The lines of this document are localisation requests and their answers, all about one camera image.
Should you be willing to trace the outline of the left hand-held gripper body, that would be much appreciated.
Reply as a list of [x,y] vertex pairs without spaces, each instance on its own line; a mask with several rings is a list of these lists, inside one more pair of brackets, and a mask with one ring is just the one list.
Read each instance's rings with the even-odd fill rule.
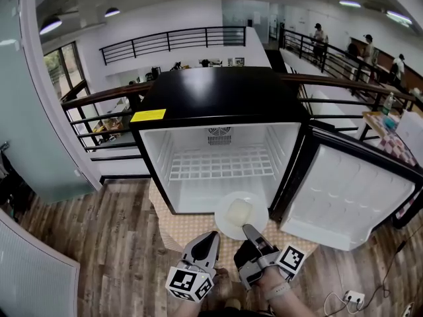
[[200,303],[214,286],[217,273],[210,266],[208,257],[184,257],[172,266],[165,283],[165,288],[174,298]]

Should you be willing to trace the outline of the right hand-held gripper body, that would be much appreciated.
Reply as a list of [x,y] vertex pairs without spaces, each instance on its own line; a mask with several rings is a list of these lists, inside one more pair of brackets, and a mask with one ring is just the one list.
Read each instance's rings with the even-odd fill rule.
[[267,267],[277,266],[281,276],[290,282],[301,269],[305,252],[292,244],[282,250],[269,241],[259,238],[257,242],[246,240],[234,255],[241,283],[247,290],[262,278]]

